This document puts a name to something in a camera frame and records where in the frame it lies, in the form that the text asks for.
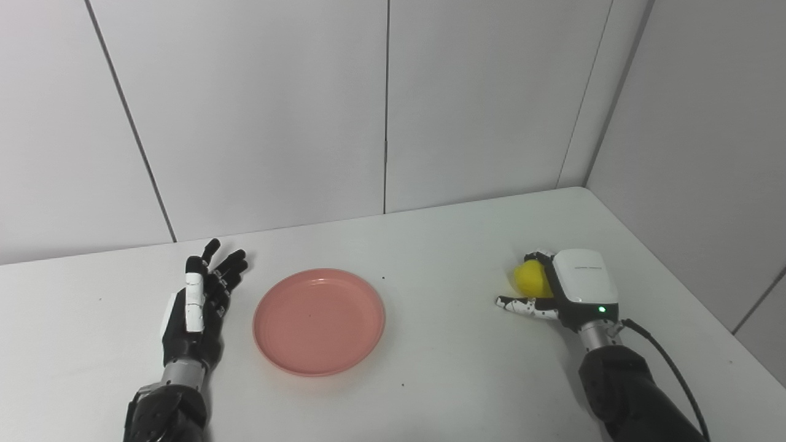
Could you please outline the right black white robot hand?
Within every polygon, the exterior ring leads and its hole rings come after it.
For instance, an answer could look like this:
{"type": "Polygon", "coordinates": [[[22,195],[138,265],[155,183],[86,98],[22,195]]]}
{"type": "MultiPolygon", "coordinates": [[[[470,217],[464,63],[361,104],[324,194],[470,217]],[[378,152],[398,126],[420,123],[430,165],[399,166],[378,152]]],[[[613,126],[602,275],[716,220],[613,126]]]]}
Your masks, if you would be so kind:
{"type": "Polygon", "coordinates": [[[536,250],[513,271],[519,297],[499,296],[497,307],[536,319],[556,320],[578,333],[588,324],[616,324],[620,296],[600,252],[536,250]]]}

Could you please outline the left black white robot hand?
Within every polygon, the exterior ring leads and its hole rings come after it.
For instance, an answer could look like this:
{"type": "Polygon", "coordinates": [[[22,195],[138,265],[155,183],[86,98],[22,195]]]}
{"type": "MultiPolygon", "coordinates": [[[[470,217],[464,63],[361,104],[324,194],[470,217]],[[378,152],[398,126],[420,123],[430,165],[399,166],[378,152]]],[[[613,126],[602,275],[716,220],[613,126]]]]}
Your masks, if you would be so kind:
{"type": "Polygon", "coordinates": [[[171,297],[163,319],[163,364],[193,359],[207,372],[220,362],[224,350],[222,327],[249,263],[244,249],[231,252],[216,266],[219,239],[211,239],[201,255],[185,261],[185,284],[171,297]]]}

